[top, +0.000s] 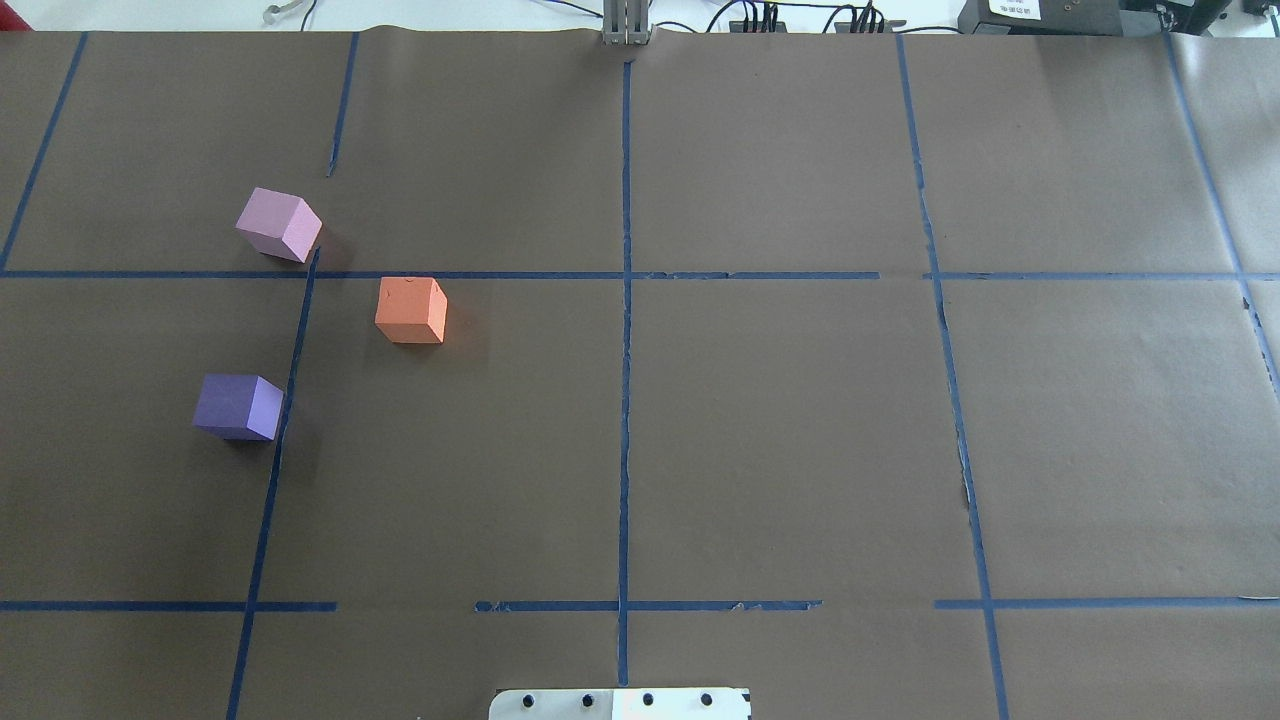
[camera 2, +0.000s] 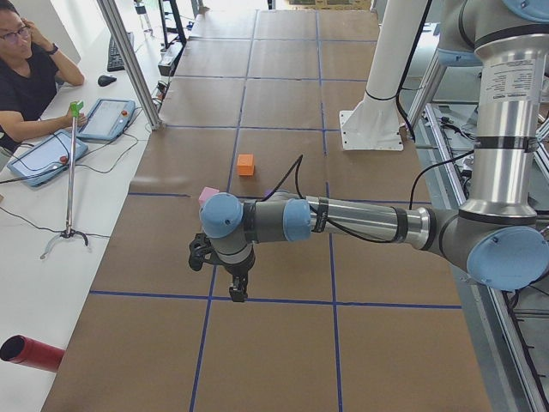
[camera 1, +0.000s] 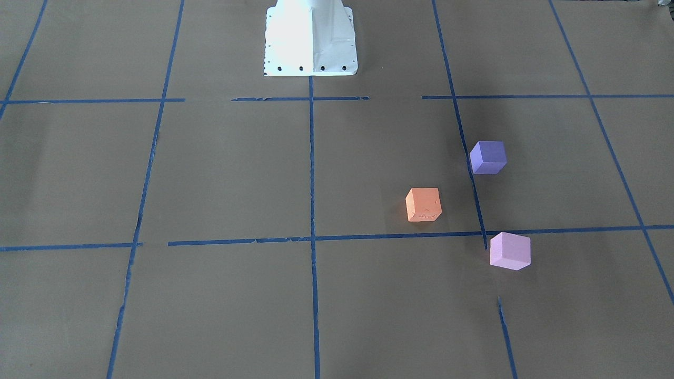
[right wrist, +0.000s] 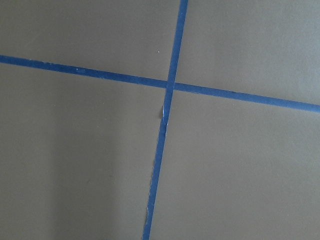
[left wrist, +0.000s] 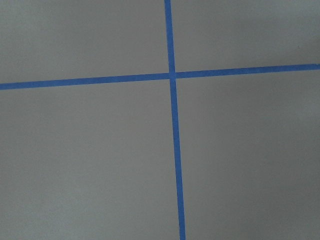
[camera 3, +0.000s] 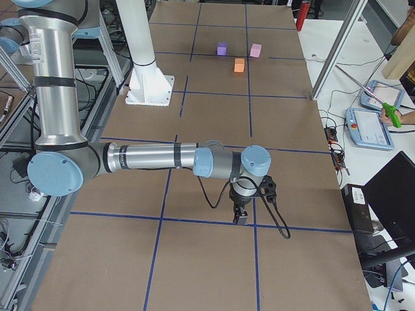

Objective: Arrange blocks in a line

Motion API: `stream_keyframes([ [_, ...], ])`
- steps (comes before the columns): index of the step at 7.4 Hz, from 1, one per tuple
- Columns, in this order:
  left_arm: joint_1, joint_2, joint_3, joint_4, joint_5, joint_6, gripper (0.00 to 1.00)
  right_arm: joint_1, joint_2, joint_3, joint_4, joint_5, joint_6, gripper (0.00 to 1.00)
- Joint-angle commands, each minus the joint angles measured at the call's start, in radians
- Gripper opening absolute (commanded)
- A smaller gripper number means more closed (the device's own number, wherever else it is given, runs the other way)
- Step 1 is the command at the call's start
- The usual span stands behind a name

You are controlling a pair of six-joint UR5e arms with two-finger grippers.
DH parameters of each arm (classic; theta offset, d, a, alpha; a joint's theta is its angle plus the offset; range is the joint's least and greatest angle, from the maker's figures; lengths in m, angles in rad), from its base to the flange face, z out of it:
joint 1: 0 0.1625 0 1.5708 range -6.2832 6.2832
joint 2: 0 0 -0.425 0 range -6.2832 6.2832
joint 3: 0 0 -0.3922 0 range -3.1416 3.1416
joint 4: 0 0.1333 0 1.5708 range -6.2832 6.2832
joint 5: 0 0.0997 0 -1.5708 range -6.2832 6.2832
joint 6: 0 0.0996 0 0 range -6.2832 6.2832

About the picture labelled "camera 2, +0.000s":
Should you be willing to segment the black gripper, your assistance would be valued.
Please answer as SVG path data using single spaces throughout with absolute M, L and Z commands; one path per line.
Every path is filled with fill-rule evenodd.
M 232 283 L 229 286 L 229 294 L 233 302 L 246 301 L 248 299 L 248 273 L 250 264 L 241 262 L 237 264 L 225 264 L 225 270 L 232 276 Z

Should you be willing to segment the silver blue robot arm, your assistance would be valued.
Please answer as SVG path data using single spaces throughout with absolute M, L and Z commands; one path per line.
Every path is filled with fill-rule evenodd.
M 502 291 L 541 278 L 548 269 L 548 244 L 535 226 L 528 187 L 539 145 L 548 4 L 447 1 L 437 54 L 444 65 L 482 68 L 471 189 L 458 210 L 304 197 L 280 187 L 254 201 L 221 192 L 200 209 L 202 231 L 190 243 L 190 267 L 224 267 L 232 275 L 232 300 L 243 302 L 255 244 L 328 232 L 377 244 L 407 243 Z

